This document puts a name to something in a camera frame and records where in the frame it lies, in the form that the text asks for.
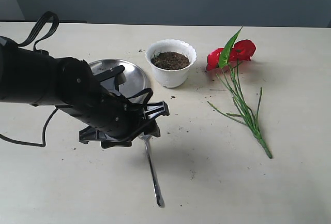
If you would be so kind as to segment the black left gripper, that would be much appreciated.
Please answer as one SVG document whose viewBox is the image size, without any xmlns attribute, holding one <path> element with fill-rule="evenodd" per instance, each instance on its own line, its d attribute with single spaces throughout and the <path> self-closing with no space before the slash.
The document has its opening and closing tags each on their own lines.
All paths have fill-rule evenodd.
<svg viewBox="0 0 331 224">
<path fill-rule="evenodd" d="M 79 131 L 79 142 L 97 141 L 102 148 L 130 147 L 141 133 L 160 136 L 156 118 L 170 114 L 168 105 L 164 101 L 150 103 L 151 88 L 136 94 L 147 93 L 143 104 L 130 102 L 118 91 L 123 71 L 124 66 L 117 66 L 95 76 L 89 67 L 63 70 L 62 111 L 87 124 Z"/>
</svg>

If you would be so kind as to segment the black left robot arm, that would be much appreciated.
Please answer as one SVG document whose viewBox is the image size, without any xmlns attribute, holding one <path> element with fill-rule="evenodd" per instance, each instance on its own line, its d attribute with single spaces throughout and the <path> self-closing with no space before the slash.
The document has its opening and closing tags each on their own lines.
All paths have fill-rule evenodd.
<svg viewBox="0 0 331 224">
<path fill-rule="evenodd" d="M 119 91 L 124 70 L 120 65 L 95 75 L 86 61 L 53 58 L 1 38 L 1 101 L 55 106 L 86 124 L 79 132 L 83 144 L 130 147 L 140 134 L 160 136 L 156 118 L 169 115 L 167 104 L 151 103 L 150 88 L 140 91 L 141 103 L 125 97 Z"/>
</svg>

